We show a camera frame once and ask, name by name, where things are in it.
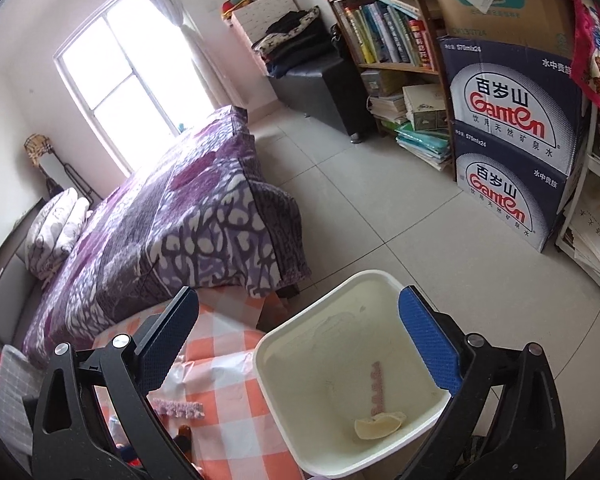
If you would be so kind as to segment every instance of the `bed frame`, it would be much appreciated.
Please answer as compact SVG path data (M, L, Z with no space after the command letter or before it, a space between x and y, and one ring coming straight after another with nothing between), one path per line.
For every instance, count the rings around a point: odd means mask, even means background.
M33 206L0 246L0 347L22 349L24 337L40 304L42 282L24 264L24 240L46 201Z

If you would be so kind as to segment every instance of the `plaid towel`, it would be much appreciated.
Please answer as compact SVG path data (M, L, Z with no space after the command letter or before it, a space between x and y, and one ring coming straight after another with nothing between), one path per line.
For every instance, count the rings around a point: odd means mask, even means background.
M22 397L40 394L44 373L29 364L18 349L6 345L0 358L0 437L7 444L32 455L33 432Z
M200 316L160 389L149 400L200 402L202 420L161 417L170 435L180 425L192 429L194 462L207 480L302 480L260 392L253 349L263 337L256 330L263 307L281 308L276 294L251 298L244 288L198 290ZM133 334L167 303L142 311L100 334L93 347L116 334ZM114 410L106 390L98 388L105 419Z

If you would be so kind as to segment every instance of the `window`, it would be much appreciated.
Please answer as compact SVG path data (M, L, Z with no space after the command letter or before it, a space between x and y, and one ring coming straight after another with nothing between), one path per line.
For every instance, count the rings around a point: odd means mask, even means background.
M133 171L155 162L212 104L180 29L149 0L112 0L56 54L78 106Z

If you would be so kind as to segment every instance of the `purple floral bedspread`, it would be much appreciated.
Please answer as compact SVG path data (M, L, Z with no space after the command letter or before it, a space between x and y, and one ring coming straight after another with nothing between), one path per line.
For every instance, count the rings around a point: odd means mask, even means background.
M264 181L246 123L241 108L216 111L96 208L25 338L34 365L64 341L90 348L183 285L263 297L310 275L298 205Z

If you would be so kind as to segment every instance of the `stacked blankets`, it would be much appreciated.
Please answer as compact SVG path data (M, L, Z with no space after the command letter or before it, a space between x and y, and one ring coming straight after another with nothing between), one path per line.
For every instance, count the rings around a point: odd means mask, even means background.
M269 75L280 79L293 67L333 49L331 37L319 17L318 7L288 12L252 46L266 63Z

